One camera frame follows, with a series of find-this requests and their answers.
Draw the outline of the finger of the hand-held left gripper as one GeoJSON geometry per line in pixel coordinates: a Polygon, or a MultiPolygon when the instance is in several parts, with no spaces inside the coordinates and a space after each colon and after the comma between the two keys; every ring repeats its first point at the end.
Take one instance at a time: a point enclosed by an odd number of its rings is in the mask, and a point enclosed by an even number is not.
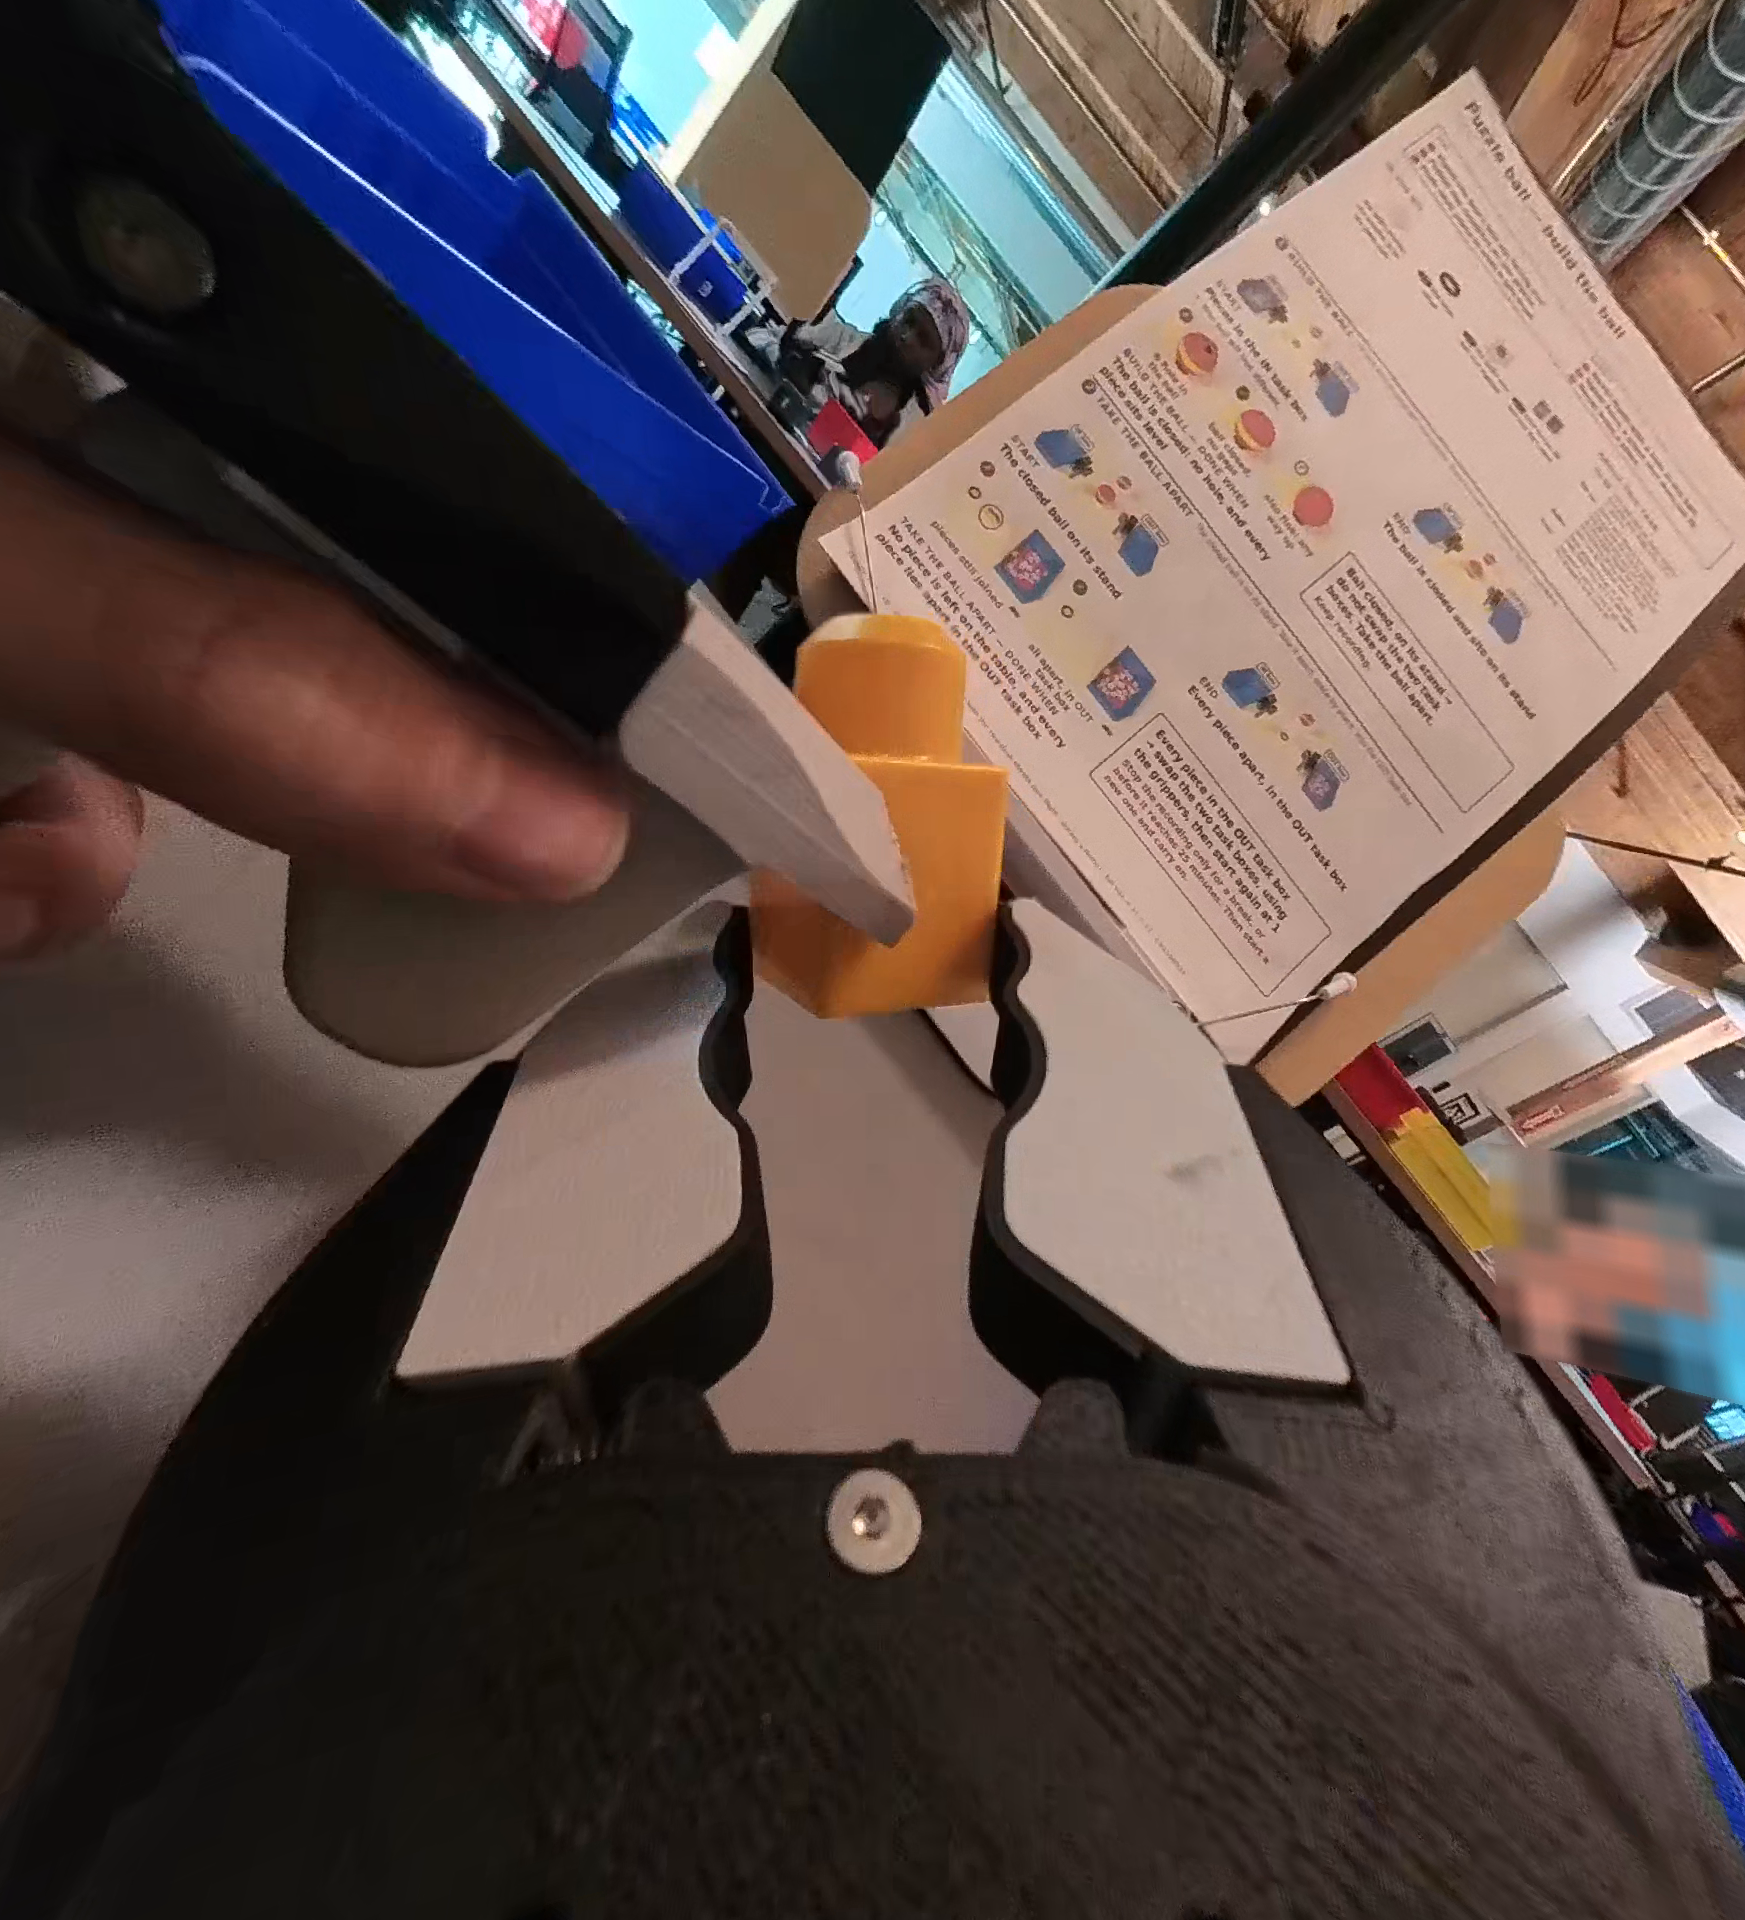
{"type": "Polygon", "coordinates": [[[884,794],[717,605],[687,587],[679,636],[619,724],[625,761],[740,855],[882,948],[914,924],[884,794]]]}
{"type": "Polygon", "coordinates": [[[1011,899],[1033,899],[1047,907],[1098,948],[1119,958],[1131,972],[1148,977],[1182,1014],[1187,1012],[1164,972],[1142,954],[1123,918],[1030,809],[1008,811],[1002,886],[1011,899]]]}

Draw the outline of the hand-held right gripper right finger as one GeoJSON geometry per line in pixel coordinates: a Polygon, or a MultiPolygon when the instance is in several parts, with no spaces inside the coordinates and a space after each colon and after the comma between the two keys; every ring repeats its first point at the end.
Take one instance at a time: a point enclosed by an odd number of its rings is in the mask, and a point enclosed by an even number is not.
{"type": "Polygon", "coordinates": [[[1000,914],[982,1257],[1008,1284],[987,1348],[1026,1383],[1118,1362],[1342,1394],[1354,1362],[1222,1049],[1148,973],[1052,907],[1000,914]]]}

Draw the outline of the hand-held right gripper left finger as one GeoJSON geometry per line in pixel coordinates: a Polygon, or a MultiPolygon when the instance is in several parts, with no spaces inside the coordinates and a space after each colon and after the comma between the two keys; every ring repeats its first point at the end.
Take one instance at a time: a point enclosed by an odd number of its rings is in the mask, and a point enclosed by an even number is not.
{"type": "Polygon", "coordinates": [[[669,924],[525,1046],[399,1379],[723,1379],[773,1307],[729,899],[669,924]]]}

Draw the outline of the yellow toy block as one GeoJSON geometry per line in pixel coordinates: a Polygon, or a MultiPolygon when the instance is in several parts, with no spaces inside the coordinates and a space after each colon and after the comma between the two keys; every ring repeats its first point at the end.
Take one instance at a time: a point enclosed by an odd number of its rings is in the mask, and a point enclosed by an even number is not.
{"type": "Polygon", "coordinates": [[[882,946],[788,881],[749,899],[754,972],[822,1020],[990,998],[1009,774],[966,756],[967,657],[902,613],[828,619],[798,647],[792,691],[884,796],[914,896],[904,937],[882,946]]]}

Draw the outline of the blue plastic bin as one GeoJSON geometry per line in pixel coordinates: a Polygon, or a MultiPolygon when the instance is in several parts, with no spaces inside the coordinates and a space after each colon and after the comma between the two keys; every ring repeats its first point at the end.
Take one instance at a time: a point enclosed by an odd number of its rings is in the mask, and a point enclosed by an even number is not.
{"type": "Polygon", "coordinates": [[[365,4],[158,13],[219,120],[669,563],[708,579],[791,509],[588,229],[365,4]]]}

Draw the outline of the person's left hand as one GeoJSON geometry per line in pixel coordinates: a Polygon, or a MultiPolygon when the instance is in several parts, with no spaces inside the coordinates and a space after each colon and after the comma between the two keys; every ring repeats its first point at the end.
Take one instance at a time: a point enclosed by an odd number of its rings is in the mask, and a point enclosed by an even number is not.
{"type": "Polygon", "coordinates": [[[620,780],[433,672],[344,593],[183,538],[0,432],[0,730],[55,749],[0,802],[0,965],[131,886],[144,794],[397,889],[543,904],[620,865],[620,780]]]}

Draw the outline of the printed instruction sheet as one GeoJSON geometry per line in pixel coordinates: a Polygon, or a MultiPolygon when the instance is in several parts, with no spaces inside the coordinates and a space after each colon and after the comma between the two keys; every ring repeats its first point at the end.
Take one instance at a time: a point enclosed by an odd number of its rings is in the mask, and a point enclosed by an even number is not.
{"type": "Polygon", "coordinates": [[[1242,1060],[1745,608],[1745,472],[1467,73],[827,546],[1242,1060]]]}

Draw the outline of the beige and black divider panel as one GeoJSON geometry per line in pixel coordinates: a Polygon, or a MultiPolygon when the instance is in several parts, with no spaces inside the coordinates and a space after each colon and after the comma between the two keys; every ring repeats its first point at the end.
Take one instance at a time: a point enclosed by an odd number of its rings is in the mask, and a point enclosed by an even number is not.
{"type": "Polygon", "coordinates": [[[818,317],[950,58],[918,2],[764,2],[669,148],[791,322],[818,317]]]}

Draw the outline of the black metal pole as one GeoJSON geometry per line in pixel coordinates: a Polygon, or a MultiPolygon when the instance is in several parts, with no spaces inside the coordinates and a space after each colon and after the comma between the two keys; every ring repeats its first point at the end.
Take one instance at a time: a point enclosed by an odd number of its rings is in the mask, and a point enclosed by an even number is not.
{"type": "Polygon", "coordinates": [[[1463,2],[1367,4],[1095,290],[1162,285],[1222,247],[1270,194],[1309,167],[1370,98],[1463,8],[1463,2]]]}

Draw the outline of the silver ventilation duct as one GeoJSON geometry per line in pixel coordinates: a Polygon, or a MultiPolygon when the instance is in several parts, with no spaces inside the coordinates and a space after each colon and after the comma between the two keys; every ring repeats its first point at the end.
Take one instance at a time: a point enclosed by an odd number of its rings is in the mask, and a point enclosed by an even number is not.
{"type": "Polygon", "coordinates": [[[1634,251],[1745,143],[1745,2],[1715,2],[1629,108],[1568,203],[1601,267],[1634,251]]]}

